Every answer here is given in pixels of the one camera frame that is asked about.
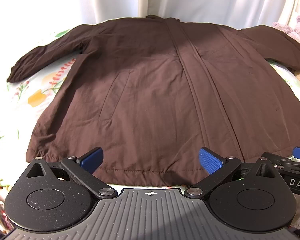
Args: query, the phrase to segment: white curtain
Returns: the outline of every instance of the white curtain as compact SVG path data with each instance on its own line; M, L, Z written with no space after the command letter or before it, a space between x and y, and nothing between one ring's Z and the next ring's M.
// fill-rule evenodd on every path
M10 66L50 33L148 14L237 29L278 20L293 26L300 0L0 0L0 82Z

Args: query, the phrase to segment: black object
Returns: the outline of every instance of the black object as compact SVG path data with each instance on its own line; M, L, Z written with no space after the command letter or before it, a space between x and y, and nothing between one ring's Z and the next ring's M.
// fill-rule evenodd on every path
M217 165L183 195L177 189L124 189L118 196L85 170L97 168L85 160L100 160L100 148L79 160L34 159L6 198L5 211L16 225L6 239L297 239L286 228L296 211L279 165L289 163L286 158L266 153L269 158L241 163L207 148L201 153L203 166L211 160L205 154Z

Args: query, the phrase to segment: triangular cutout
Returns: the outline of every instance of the triangular cutout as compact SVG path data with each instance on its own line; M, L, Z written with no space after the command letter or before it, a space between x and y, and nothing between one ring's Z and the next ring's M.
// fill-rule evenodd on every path
M275 177L272 170L265 163L262 163L259 166L256 176L266 177L266 178L274 178Z
M31 170L27 174L27 178L33 178L33 177L39 177L44 176L43 170L41 168L41 165L39 163L35 163Z

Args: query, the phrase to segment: brown jacket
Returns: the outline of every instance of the brown jacket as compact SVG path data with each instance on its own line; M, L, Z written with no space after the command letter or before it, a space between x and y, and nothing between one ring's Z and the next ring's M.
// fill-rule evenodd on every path
M8 82L79 49L34 128L28 162L100 146L94 175L104 182L171 186L206 176L203 146L246 162L300 146L300 103L266 61L300 70L300 44L274 28L155 16L80 25L23 56Z

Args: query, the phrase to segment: bed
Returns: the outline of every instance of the bed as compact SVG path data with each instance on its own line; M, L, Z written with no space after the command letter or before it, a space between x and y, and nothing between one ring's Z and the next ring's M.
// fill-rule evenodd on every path
M51 33L36 46L45 45L68 31ZM77 51L63 57L22 82L7 83L5 91L0 91L0 97L3 99L0 103L0 183L2 186L13 185L28 165L25 153L33 128L60 89L78 54ZM269 61L269 64L285 80L300 101L298 79L283 65L274 61ZM111 186L119 193L127 187ZM186 187L186 185L175 186L182 192ZM294 224L298 226L298 223L300 221L296 219Z

